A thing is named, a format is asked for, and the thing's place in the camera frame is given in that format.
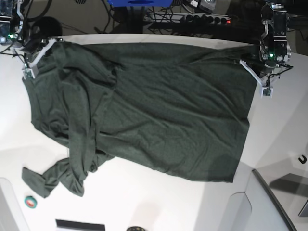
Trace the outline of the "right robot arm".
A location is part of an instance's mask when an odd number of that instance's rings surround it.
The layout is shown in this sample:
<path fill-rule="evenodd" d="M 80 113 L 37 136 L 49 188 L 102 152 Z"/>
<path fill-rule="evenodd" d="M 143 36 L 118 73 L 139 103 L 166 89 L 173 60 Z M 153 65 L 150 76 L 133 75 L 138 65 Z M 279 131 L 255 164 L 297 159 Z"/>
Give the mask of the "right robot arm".
<path fill-rule="evenodd" d="M 32 0 L 2 0 L 0 2 L 1 55 L 19 57 L 26 70 L 33 67 L 53 42 L 63 34 L 61 23 L 46 16 L 52 1 L 48 0 L 43 11 L 35 17 L 29 13 Z"/>

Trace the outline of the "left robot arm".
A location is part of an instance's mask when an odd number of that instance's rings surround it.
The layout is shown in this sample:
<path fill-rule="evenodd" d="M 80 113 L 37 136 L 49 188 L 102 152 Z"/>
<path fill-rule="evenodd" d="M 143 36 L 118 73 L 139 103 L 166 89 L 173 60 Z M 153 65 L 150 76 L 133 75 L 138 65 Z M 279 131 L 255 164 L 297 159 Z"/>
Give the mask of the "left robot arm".
<path fill-rule="evenodd" d="M 285 8 L 292 3 L 292 0 L 265 1 L 261 8 L 264 31 L 260 36 L 259 50 L 243 55 L 240 60 L 266 96 L 272 93 L 274 81 L 293 68 L 288 64 L 291 48 L 287 41 L 289 16 Z"/>

